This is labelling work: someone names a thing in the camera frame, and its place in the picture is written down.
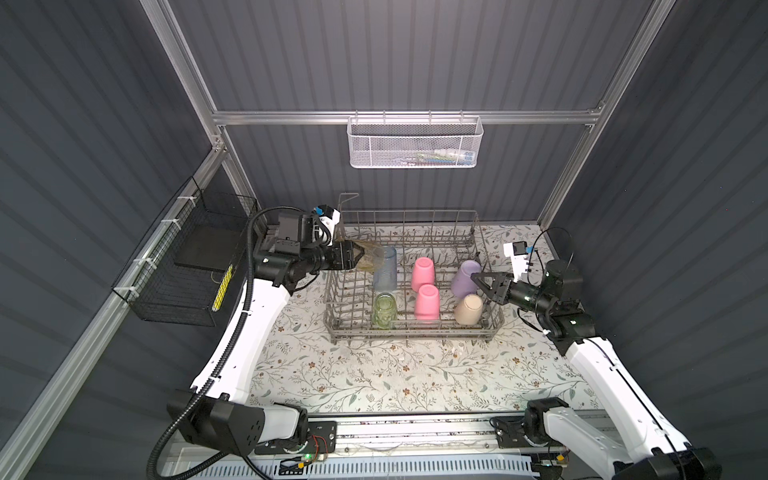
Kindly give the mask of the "purple plastic cup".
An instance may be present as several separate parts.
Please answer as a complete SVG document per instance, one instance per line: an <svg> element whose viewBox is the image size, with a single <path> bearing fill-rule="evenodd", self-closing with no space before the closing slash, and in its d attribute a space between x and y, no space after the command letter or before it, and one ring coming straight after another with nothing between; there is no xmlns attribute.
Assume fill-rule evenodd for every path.
<svg viewBox="0 0 768 480"><path fill-rule="evenodd" d="M475 294L478 290L477 285L471 276L480 273L482 266L475 260L466 260L461 263L451 284L451 292L457 299L463 299L468 295Z"/></svg>

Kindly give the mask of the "beige plastic cup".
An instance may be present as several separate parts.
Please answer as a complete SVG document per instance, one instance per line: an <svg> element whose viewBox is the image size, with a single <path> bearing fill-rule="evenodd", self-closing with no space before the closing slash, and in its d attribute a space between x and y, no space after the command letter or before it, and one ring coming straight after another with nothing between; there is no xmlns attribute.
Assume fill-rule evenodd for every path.
<svg viewBox="0 0 768 480"><path fill-rule="evenodd" d="M483 299L479 295L466 295L454 308L455 321L462 326L476 326L481 320L483 308Z"/></svg>

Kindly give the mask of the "blue transparent cup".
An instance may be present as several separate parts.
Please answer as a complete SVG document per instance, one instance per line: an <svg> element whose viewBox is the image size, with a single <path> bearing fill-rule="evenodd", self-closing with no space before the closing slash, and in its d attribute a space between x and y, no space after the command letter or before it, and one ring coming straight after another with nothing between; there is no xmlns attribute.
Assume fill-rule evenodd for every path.
<svg viewBox="0 0 768 480"><path fill-rule="evenodd" d="M373 288L375 292L392 292L397 289L397 250L393 246L383 246L381 262L374 272Z"/></svg>

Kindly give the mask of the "pink plastic cup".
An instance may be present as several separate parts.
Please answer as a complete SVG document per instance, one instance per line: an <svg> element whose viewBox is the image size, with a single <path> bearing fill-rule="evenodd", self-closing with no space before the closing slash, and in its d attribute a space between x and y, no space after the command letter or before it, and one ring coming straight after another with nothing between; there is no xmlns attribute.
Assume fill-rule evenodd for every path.
<svg viewBox="0 0 768 480"><path fill-rule="evenodd" d="M440 318L440 292L432 284L421 285L416 296L414 315L419 321L435 322Z"/></svg>
<svg viewBox="0 0 768 480"><path fill-rule="evenodd" d="M435 266L432 259L419 257L415 260L411 275L411 289L418 292L424 285L433 285L435 282Z"/></svg>

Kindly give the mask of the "green transparent cup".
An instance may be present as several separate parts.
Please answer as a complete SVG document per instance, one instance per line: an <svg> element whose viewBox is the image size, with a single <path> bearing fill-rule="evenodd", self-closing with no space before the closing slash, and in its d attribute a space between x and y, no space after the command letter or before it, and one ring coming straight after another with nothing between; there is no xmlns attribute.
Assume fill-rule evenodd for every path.
<svg viewBox="0 0 768 480"><path fill-rule="evenodd" d="M397 320L397 302L388 292L379 293L373 302L372 325L375 329L390 329Z"/></svg>

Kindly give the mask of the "yellow transparent cup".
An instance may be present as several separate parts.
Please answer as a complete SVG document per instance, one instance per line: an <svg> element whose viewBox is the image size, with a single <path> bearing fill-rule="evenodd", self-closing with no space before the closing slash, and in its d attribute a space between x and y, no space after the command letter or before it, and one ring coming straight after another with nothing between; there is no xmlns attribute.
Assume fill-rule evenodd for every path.
<svg viewBox="0 0 768 480"><path fill-rule="evenodd" d="M356 269L371 274L379 270L384 263L384 247L381 244L363 240L356 240L355 243L364 251Z"/></svg>

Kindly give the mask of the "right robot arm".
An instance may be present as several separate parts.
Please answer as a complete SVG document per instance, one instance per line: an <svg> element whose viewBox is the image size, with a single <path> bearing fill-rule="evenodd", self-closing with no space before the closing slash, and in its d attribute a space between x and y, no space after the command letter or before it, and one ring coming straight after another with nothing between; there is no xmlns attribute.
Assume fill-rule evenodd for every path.
<svg viewBox="0 0 768 480"><path fill-rule="evenodd" d="M511 273L478 272L472 281L499 305L535 315L542 333L593 389L620 438L583 420L560 398L529 401L523 431L534 445L558 442L603 479L718 479L723 467L693 446L633 379L611 342L583 309L583 278L568 261L552 260L534 286Z"/></svg>

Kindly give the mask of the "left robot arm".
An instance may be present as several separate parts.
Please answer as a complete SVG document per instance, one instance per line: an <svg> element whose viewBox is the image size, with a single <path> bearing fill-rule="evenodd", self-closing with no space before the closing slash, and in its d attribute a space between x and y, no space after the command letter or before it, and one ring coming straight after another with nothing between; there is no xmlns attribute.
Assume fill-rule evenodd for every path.
<svg viewBox="0 0 768 480"><path fill-rule="evenodd" d="M271 242L258 234L256 223L271 212L279 224ZM179 473L189 479L229 455L244 460L260 478L266 475L252 461L265 443L296 449L310 433L305 408L285 403L250 406L247 399L253 369L266 340L293 294L308 286L305 277L322 271L349 271L365 254L359 244L338 240L340 212L328 205L311 210L278 206L252 214L245 227L244 284L232 317L216 350L191 386L168 404L172 421L149 454L146 476L161 478L163 450L176 433L189 443L214 450L214 455Z"/></svg>

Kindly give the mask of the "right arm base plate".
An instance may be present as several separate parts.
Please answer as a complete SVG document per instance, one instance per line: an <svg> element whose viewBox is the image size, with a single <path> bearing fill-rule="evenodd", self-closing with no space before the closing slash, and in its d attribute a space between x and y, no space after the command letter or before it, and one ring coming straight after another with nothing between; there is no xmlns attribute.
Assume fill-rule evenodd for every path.
<svg viewBox="0 0 768 480"><path fill-rule="evenodd" d="M526 415L494 416L489 424L495 434L497 446L503 449L543 448L565 451L566 447L551 438L543 423Z"/></svg>

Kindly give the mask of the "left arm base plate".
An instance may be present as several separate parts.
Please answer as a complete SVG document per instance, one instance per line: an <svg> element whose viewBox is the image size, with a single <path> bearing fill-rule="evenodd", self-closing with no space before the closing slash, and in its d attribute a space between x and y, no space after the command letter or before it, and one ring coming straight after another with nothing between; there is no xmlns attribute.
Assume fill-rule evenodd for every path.
<svg viewBox="0 0 768 480"><path fill-rule="evenodd" d="M306 434L295 443L291 440L274 440L258 444L255 455L304 455L330 454L336 449L338 423L336 421L310 420Z"/></svg>

